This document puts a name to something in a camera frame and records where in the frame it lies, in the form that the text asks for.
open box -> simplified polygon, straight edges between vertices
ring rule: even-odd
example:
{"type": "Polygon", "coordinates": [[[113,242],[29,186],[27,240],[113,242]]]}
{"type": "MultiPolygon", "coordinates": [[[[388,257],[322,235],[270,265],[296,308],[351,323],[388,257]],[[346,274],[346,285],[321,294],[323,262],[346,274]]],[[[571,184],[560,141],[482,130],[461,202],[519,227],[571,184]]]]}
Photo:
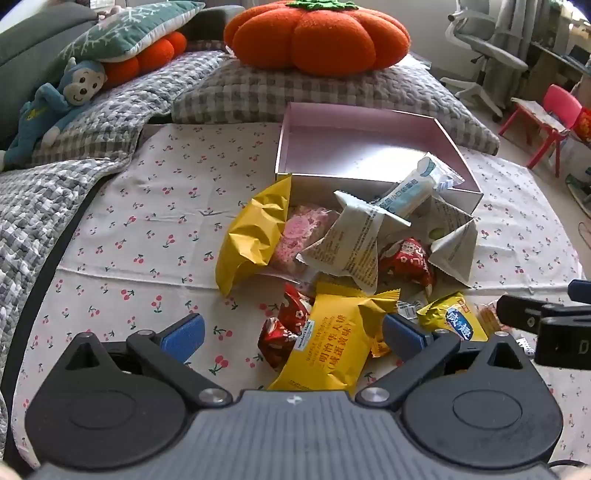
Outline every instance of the open box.
{"type": "Polygon", "coordinates": [[[283,117],[275,174],[292,174],[292,205],[332,206],[335,190],[369,202],[403,181],[426,152],[464,178],[441,196],[471,214],[483,196],[474,175],[441,124],[415,113],[292,102],[283,117]]]}

white snack wrapper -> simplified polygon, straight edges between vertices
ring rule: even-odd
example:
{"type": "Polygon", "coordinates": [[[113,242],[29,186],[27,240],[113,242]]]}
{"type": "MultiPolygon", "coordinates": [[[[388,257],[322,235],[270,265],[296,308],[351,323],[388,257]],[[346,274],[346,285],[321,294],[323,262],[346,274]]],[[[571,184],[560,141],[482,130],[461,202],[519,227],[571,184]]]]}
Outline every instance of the white snack wrapper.
{"type": "Polygon", "coordinates": [[[420,291],[416,295],[398,302],[398,314],[413,323],[418,323],[417,310],[426,307],[428,303],[425,292],[420,291]]]}
{"type": "Polygon", "coordinates": [[[326,274],[352,277],[366,294],[375,294],[379,229],[385,218],[390,228],[392,224],[396,224],[395,229],[407,228],[410,223],[348,193],[336,191],[335,196],[343,212],[324,238],[303,250],[297,258],[326,274]]]}
{"type": "Polygon", "coordinates": [[[466,286],[478,238],[476,221],[441,198],[428,198],[411,216],[412,227],[406,232],[388,235],[379,245],[384,248],[413,236],[431,248],[429,263],[466,286]]]}
{"type": "Polygon", "coordinates": [[[390,213],[407,218],[434,190],[440,192],[463,182],[464,179],[445,162],[427,153],[408,177],[374,203],[390,213]]]}

white office chair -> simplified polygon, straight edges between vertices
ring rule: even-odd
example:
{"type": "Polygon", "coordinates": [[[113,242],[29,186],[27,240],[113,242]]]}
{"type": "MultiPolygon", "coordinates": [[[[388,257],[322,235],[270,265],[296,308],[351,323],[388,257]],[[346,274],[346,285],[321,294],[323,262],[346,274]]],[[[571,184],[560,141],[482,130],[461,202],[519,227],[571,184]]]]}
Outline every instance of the white office chair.
{"type": "Polygon", "coordinates": [[[505,50],[489,43],[494,34],[513,35],[507,30],[496,30],[496,20],[489,15],[489,0],[456,0],[457,11],[448,16],[451,22],[445,32],[446,39],[462,48],[468,48],[484,56],[478,79],[475,82],[442,78],[445,86],[461,88],[456,93],[459,99],[469,99],[478,96],[495,113],[498,121],[503,116],[501,110],[495,105],[491,97],[486,93],[482,85],[486,73],[486,64],[493,58],[517,71],[527,70],[527,63],[511,55],[505,50]]]}

red package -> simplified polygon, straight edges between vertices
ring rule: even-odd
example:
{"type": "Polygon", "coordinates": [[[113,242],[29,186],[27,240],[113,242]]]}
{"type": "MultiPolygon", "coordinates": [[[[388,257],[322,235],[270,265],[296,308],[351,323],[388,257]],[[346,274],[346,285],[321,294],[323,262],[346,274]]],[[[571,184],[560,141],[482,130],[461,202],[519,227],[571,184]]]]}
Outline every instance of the red package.
{"type": "Polygon", "coordinates": [[[378,269],[391,275],[404,275],[421,284],[427,296],[431,296],[435,275],[428,260],[427,251],[413,237],[388,245],[379,256],[378,269]]]}
{"type": "Polygon", "coordinates": [[[287,303],[281,304],[277,318],[290,332],[299,335],[312,310],[312,301],[291,283],[285,284],[283,297],[287,303]]]}
{"type": "Polygon", "coordinates": [[[295,345],[297,335],[287,330],[276,318],[265,320],[259,336],[258,348],[271,368],[283,367],[295,345]]]}
{"type": "Polygon", "coordinates": [[[287,303],[279,307],[277,318],[269,318],[259,335],[258,348],[274,369],[283,367],[293,350],[298,335],[312,310],[312,301],[291,283],[285,284],[287,303]]]}

cherry print sheet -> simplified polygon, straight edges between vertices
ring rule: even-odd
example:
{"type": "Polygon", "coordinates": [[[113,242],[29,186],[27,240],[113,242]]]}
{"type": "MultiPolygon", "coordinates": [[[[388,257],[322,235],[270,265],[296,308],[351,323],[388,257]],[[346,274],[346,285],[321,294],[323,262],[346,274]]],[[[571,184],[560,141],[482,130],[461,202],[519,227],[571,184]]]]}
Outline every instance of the cherry print sheet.
{"type": "MultiPolygon", "coordinates": [[[[27,406],[80,331],[106,342],[124,340],[137,329],[160,331],[199,312],[206,339],[187,362],[190,368],[235,395],[276,377],[256,343],[265,318],[278,311],[283,282],[258,275],[224,298],[214,270],[232,219],[274,181],[279,134],[278,124],[166,125],[126,172],[105,184],[56,271],[22,362],[11,425],[29,463],[37,460],[24,430],[27,406]]],[[[475,212],[479,240],[468,298],[490,301],[517,292],[566,299],[568,282],[581,277],[581,267],[529,171],[463,153],[485,192],[475,212]]],[[[359,386],[396,365],[393,355],[368,362],[359,386]]],[[[591,398],[591,374],[540,371],[565,416],[555,457],[591,461],[583,401],[591,398]]]]}

